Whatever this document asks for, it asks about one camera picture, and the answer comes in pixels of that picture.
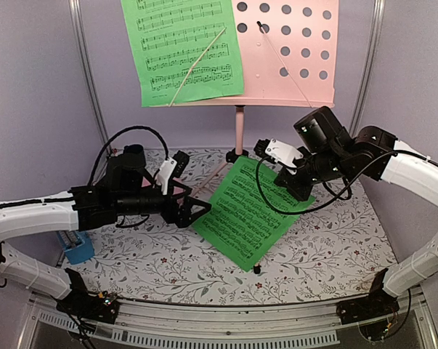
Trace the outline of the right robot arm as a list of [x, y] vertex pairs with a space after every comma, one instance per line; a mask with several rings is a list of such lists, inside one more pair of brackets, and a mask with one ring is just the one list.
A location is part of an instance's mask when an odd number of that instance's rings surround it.
[[350, 136], [328, 107], [293, 127], [302, 147], [272, 139], [264, 152], [283, 167], [276, 184], [296, 199], [307, 199], [316, 184], [366, 177], [379, 182], [382, 193], [392, 189], [373, 205], [389, 230], [399, 228], [397, 238], [407, 228], [435, 229], [424, 238], [414, 232], [406, 249], [417, 249], [376, 276], [361, 306], [365, 315], [376, 317], [389, 307], [390, 298], [438, 273], [438, 163], [380, 127], [366, 126]]

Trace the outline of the green sheet music stack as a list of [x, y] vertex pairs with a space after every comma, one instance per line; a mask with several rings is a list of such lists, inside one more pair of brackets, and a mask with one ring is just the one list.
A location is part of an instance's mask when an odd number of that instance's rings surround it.
[[192, 228], [245, 272], [299, 219], [271, 210], [256, 185], [258, 161], [241, 156], [210, 198], [211, 211]]

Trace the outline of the pink music stand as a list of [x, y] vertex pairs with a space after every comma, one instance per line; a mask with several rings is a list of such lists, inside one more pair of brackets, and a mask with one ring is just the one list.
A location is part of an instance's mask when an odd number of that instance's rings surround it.
[[198, 100], [235, 106], [235, 147], [213, 171], [247, 155], [247, 106], [332, 107], [335, 100], [339, 1], [234, 1], [244, 92]]

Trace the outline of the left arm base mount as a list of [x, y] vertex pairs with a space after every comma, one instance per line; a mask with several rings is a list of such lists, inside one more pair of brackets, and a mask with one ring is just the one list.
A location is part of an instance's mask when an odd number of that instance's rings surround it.
[[56, 309], [78, 319], [114, 324], [120, 308], [118, 295], [109, 291], [91, 292], [78, 272], [70, 268], [65, 272], [70, 279], [70, 293], [61, 300], [56, 299]]

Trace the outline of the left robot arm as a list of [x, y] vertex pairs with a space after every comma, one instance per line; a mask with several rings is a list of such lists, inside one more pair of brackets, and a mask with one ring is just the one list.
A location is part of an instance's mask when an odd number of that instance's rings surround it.
[[155, 174], [146, 169], [144, 148], [126, 146], [107, 160], [99, 181], [72, 187], [51, 196], [0, 202], [0, 277], [65, 300], [78, 315], [94, 310], [80, 274], [61, 270], [16, 250], [8, 240], [48, 232], [95, 230], [118, 218], [159, 214], [167, 224], [186, 228], [211, 210], [211, 204], [192, 196], [178, 179], [190, 157], [178, 151]]

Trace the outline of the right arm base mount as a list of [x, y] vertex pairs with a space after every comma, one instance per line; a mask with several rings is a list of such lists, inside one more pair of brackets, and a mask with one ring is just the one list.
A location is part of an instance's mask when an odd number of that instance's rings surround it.
[[366, 296], [340, 301], [336, 304], [336, 314], [342, 324], [353, 324], [393, 315], [392, 320], [384, 319], [380, 324], [361, 326], [361, 335], [374, 342], [385, 340], [394, 334], [393, 327], [397, 324], [397, 313], [400, 309], [397, 297], [390, 296], [383, 290], [387, 270], [384, 268], [376, 274]]

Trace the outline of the green sheet music page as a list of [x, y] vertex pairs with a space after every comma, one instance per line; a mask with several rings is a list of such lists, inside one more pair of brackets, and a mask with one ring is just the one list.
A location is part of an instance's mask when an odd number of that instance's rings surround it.
[[241, 95], [231, 1], [122, 1], [142, 106]]

